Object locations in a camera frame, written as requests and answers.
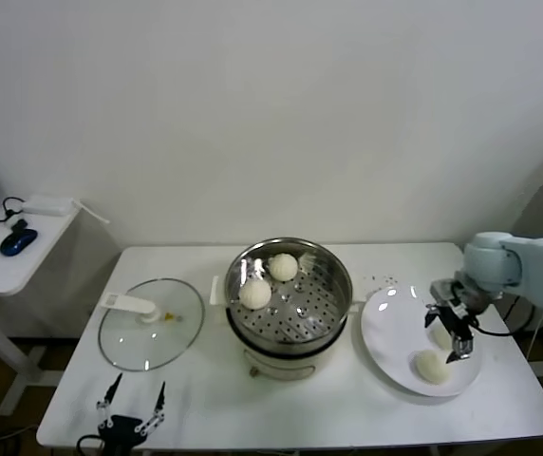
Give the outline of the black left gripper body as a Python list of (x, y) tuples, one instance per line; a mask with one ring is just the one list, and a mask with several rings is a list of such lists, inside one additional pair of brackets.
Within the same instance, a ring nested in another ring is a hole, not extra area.
[(123, 415), (112, 415), (111, 426), (107, 422), (100, 424), (102, 456), (129, 456), (135, 447), (146, 441), (147, 434), (137, 430), (141, 424), (141, 419)]

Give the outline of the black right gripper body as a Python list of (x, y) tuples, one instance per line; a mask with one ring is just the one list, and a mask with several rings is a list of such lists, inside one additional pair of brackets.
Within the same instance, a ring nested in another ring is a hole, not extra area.
[(440, 321), (452, 337), (473, 337), (471, 329), (477, 325), (477, 317), (463, 303), (454, 306), (450, 300), (439, 300), (437, 307)]

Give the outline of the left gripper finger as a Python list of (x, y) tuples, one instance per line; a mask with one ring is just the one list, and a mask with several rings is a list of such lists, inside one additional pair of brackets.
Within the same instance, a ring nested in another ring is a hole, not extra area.
[(98, 428), (112, 428), (113, 427), (110, 407), (115, 397), (115, 394), (118, 390), (121, 380), (122, 380), (122, 373), (119, 373), (115, 381), (106, 390), (106, 393), (103, 399), (98, 401), (96, 404), (96, 410), (99, 415)]
[(159, 425), (161, 425), (165, 419), (164, 415), (164, 403), (165, 403), (165, 383), (162, 383), (159, 395), (154, 407), (153, 414), (149, 420), (136, 426), (136, 432), (139, 435), (150, 435), (153, 433)]

